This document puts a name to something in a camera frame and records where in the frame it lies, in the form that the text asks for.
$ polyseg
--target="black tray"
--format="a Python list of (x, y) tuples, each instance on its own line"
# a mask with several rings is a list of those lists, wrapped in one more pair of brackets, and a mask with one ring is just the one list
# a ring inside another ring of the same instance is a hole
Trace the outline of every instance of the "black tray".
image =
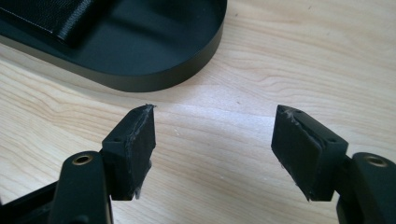
[(0, 42), (120, 91), (158, 91), (212, 58), (227, 0), (116, 0), (73, 48), (0, 18)]

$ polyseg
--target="black plastic arm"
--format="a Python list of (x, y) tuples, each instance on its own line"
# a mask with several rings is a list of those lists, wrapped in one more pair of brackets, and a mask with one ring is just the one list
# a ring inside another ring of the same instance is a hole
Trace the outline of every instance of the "black plastic arm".
[(0, 205), (1, 223), (113, 223), (110, 195), (132, 200), (151, 166), (153, 108), (128, 113), (101, 152), (80, 152), (64, 161), (58, 182)]

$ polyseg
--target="clamp jaw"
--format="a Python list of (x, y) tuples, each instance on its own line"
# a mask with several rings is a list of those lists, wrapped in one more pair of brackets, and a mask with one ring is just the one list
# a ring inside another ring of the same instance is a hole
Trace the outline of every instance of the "clamp jaw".
[(312, 201), (340, 194), (342, 224), (396, 223), (396, 165), (371, 153), (346, 155), (348, 143), (305, 112), (279, 105), (272, 150)]

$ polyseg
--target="wood grain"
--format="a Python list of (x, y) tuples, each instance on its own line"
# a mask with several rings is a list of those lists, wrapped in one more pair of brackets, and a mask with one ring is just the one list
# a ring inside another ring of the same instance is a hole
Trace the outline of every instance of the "wood grain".
[(0, 45), (0, 197), (58, 178), (99, 150), (132, 108), (154, 104), (157, 147), (139, 201), (116, 223), (337, 223), (270, 148), (276, 106), (396, 161), (396, 2), (230, 0), (213, 60), (174, 88), (114, 91)]

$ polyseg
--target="textured black surface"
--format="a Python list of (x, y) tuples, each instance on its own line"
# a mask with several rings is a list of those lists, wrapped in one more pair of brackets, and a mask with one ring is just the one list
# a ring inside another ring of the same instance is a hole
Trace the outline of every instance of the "textured black surface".
[(116, 90), (158, 91), (209, 62), (221, 40), (227, 0), (110, 5), (74, 48), (2, 18), (0, 42)]
[(272, 150), (307, 200), (329, 201), (347, 142), (305, 112), (279, 105)]
[(0, 15), (67, 45), (74, 45), (107, 0), (1, 0)]
[(153, 108), (144, 105), (129, 112), (102, 143), (113, 200), (132, 200), (151, 167), (156, 145)]

